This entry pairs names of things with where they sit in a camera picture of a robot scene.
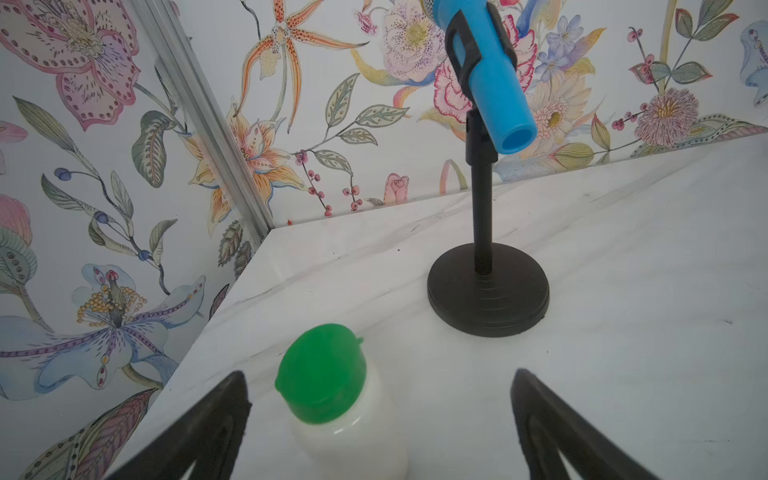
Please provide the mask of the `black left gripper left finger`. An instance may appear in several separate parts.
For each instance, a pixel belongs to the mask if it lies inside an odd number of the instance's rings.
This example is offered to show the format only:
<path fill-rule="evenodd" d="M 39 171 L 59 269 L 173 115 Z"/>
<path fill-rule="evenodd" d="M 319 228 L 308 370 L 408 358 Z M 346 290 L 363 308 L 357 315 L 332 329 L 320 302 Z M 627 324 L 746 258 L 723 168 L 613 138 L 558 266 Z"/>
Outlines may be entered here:
<path fill-rule="evenodd" d="M 229 479 L 251 403 L 246 378 L 234 371 L 111 479 Z"/>

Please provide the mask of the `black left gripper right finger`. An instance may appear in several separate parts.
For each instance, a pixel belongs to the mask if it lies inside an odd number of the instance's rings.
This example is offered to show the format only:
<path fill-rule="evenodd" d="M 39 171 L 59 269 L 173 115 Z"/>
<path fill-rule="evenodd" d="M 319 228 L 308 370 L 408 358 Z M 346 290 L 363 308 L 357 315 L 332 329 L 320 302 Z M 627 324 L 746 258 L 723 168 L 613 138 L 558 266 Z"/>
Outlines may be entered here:
<path fill-rule="evenodd" d="M 569 463 L 583 479 L 654 479 L 527 369 L 516 371 L 511 406 L 532 479 L 567 479 Z"/>

